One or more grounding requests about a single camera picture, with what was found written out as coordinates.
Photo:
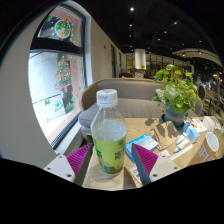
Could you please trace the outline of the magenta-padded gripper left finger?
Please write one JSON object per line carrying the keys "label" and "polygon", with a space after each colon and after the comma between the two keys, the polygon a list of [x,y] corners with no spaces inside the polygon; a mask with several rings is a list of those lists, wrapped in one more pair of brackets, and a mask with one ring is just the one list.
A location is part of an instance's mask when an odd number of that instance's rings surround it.
{"label": "magenta-padded gripper left finger", "polygon": [[44,168],[44,170],[77,185],[82,185],[91,157],[91,152],[92,144],[89,143],[67,156],[58,155]]}

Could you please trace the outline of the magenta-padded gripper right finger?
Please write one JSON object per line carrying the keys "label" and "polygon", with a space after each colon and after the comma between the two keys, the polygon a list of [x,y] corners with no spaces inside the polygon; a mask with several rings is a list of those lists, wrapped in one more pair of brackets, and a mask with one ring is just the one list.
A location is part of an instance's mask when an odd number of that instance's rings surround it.
{"label": "magenta-padded gripper right finger", "polygon": [[180,170],[169,157],[157,155],[137,144],[132,144],[132,155],[143,186]]}

